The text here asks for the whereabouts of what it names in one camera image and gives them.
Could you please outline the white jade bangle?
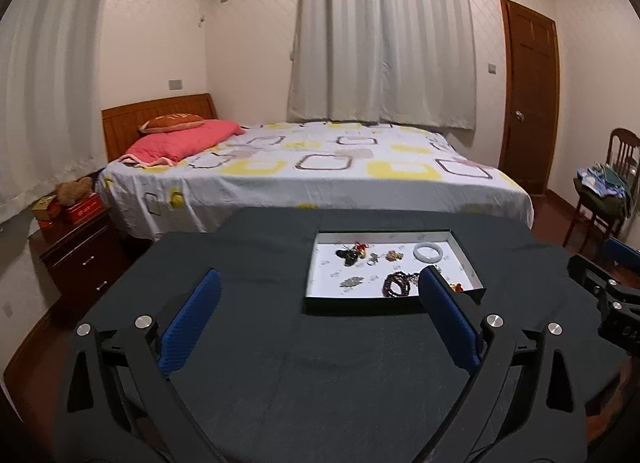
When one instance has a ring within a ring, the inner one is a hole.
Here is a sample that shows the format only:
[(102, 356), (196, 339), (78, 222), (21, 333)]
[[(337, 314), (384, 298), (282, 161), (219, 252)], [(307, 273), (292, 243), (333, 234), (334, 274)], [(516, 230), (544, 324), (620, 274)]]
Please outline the white jade bangle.
[(437, 264), (442, 260), (442, 248), (434, 242), (416, 243), (413, 248), (413, 256), (423, 264)]

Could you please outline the rose gold cluster brooch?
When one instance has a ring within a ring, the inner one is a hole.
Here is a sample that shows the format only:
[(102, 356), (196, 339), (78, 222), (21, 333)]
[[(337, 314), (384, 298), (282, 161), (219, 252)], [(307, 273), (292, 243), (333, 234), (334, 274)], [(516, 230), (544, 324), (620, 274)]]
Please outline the rose gold cluster brooch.
[(388, 251), (385, 254), (386, 261), (401, 261), (404, 258), (404, 254), (397, 251)]

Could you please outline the silver rhinestone brooch bar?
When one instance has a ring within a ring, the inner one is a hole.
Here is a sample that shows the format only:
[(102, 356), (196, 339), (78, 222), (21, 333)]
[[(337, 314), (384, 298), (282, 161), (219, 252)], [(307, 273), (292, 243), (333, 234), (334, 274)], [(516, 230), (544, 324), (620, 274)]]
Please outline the silver rhinestone brooch bar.
[(345, 289), (350, 289), (351, 287), (358, 287), (358, 285), (361, 283), (363, 283), (363, 278), (358, 277), (358, 275), (355, 275), (355, 277), (349, 277), (343, 280), (340, 283), (340, 287), (344, 287)]

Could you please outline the red knotted tassel charm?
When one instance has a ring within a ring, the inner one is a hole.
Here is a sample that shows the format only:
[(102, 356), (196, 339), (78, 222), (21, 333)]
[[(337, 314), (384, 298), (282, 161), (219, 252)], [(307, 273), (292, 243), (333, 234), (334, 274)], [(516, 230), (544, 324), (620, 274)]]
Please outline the red knotted tassel charm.
[(367, 257), (367, 244), (356, 242), (351, 247), (344, 246), (343, 249), (337, 249), (335, 255), (344, 261), (345, 267), (354, 266), (360, 259)]

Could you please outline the green shallow jewelry tray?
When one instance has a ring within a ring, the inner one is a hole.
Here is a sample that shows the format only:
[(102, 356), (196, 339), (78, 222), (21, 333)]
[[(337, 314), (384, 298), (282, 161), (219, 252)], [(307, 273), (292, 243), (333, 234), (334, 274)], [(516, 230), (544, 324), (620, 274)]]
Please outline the green shallow jewelry tray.
[[(416, 243), (434, 242), (442, 248), (442, 260), (423, 264), (413, 256)], [(335, 255), (337, 249), (366, 243), (367, 257), (345, 267)], [(388, 251), (404, 254), (401, 261), (386, 261)], [(307, 275), (305, 310), (314, 315), (393, 315), (421, 309), (420, 272), (430, 266), (442, 268), (446, 283), (458, 284), (462, 292), (480, 290), (477, 270), (461, 241), (451, 230), (320, 232), (314, 238)], [(358, 287), (345, 289), (340, 283), (349, 277), (363, 278)]]

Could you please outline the clothes pile on chair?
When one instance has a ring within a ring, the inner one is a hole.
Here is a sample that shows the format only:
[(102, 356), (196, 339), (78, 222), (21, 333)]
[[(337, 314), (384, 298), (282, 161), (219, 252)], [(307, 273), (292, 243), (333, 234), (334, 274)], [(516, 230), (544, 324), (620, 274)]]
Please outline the clothes pile on chair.
[(601, 213), (618, 218), (630, 215), (632, 197), (623, 179), (608, 164), (578, 168), (574, 178), (581, 199), (594, 205)]

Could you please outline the wooden chair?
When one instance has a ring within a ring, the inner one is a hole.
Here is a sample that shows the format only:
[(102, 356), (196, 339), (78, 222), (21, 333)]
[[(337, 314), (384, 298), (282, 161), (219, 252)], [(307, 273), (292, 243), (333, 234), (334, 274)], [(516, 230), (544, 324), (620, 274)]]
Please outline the wooden chair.
[(578, 202), (562, 246), (568, 246), (582, 210), (590, 213), (582, 253), (594, 227), (603, 228), (603, 240), (618, 239), (639, 201), (639, 136), (627, 128), (616, 127), (608, 137), (605, 161), (579, 168), (574, 177)]

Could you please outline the dark wooden nightstand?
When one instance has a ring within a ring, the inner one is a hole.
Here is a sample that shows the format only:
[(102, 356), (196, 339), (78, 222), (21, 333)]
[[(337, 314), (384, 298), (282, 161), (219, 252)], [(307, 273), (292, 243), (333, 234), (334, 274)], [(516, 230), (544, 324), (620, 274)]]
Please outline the dark wooden nightstand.
[(67, 309), (80, 316), (152, 245), (116, 227), (102, 211), (83, 223), (66, 220), (38, 229), (29, 237)]

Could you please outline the dark grey table cloth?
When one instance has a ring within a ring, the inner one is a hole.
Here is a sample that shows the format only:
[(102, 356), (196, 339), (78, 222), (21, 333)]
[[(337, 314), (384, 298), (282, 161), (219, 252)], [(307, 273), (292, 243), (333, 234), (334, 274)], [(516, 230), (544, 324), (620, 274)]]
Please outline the dark grey table cloth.
[(469, 379), (421, 302), (416, 313), (329, 316), (308, 313), (304, 299), (318, 233), (444, 229), (483, 282), (484, 313), (514, 329), (561, 327), (587, 458), (588, 414), (639, 350), (599, 335), (597, 298), (568, 275), (572, 255), (507, 218), (245, 209), (212, 233), (164, 235), (81, 323), (117, 330), (154, 316), (215, 270), (220, 301), (169, 381), (219, 462), (421, 462)]

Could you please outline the brown wooden door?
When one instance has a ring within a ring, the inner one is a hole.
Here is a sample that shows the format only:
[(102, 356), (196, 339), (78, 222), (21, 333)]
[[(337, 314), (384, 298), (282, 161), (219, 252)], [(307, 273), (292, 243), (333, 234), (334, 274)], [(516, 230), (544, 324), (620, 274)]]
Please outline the brown wooden door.
[(506, 46), (506, 110), (499, 168), (539, 197), (547, 190), (560, 108), (555, 22), (522, 4), (500, 0)]

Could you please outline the red gift box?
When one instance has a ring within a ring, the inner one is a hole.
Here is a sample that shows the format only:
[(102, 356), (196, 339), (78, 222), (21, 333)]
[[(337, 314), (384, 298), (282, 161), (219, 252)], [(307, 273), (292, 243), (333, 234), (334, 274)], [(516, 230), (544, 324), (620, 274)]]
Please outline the red gift box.
[(93, 192), (69, 208), (66, 208), (64, 213), (66, 220), (72, 225), (77, 226), (85, 223), (87, 220), (91, 220), (91, 218), (101, 214), (104, 210), (104, 204), (100, 195)]

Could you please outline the brown teddy bear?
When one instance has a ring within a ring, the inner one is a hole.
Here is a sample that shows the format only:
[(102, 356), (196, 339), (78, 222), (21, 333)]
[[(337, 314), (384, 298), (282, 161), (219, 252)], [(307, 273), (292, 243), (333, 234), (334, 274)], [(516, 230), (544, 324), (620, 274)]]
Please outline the brown teddy bear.
[(81, 177), (72, 182), (57, 184), (55, 187), (56, 198), (63, 208), (70, 208), (82, 199), (93, 194), (93, 181), (89, 176)]

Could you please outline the pink pillow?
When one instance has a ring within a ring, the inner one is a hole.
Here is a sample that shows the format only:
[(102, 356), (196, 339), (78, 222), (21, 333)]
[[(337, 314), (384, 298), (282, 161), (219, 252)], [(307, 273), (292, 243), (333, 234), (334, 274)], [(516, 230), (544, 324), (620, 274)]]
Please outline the pink pillow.
[(129, 147), (118, 160), (142, 168), (174, 166), (187, 157), (244, 133), (243, 128), (235, 122), (204, 120), (198, 127), (146, 135)]

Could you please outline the bed with patterned sheet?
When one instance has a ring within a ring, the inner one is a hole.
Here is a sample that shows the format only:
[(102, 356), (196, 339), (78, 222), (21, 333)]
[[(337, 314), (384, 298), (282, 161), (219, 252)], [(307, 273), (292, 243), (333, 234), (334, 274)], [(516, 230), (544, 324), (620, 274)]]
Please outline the bed with patterned sheet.
[(528, 193), (416, 127), (248, 127), (172, 165), (114, 161), (98, 191), (130, 235), (209, 232), (243, 208), (475, 213), (534, 222)]

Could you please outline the left side white curtain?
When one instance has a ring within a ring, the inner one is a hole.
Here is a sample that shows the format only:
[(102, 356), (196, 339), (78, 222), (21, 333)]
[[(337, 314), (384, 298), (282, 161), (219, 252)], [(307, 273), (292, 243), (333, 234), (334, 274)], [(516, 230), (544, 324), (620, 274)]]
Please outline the left side white curtain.
[(1, 18), (1, 218), (106, 163), (104, 0), (12, 0)]

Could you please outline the wooden headboard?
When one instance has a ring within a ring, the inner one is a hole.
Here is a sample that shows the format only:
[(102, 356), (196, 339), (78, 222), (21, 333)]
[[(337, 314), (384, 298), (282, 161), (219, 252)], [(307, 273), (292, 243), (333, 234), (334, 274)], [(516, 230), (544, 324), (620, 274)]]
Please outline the wooden headboard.
[(217, 119), (216, 107), (209, 93), (141, 101), (104, 109), (102, 126), (107, 161), (117, 160), (141, 137), (139, 128), (144, 122), (171, 113), (191, 113), (203, 119)]

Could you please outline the orange cushion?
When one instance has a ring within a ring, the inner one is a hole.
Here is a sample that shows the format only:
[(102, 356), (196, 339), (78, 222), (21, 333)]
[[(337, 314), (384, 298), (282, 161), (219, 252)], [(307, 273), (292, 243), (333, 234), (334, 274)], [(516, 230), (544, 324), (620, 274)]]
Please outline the orange cushion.
[(190, 130), (205, 123), (205, 119), (192, 113), (171, 113), (164, 116), (155, 116), (139, 127), (139, 132), (143, 135), (165, 134), (178, 131)]

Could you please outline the white window curtain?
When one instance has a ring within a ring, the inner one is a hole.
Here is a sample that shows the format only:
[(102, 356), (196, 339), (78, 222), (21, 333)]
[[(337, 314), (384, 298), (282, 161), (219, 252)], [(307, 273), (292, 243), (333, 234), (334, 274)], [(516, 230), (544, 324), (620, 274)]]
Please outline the white window curtain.
[(474, 130), (470, 0), (298, 0), (288, 120)]

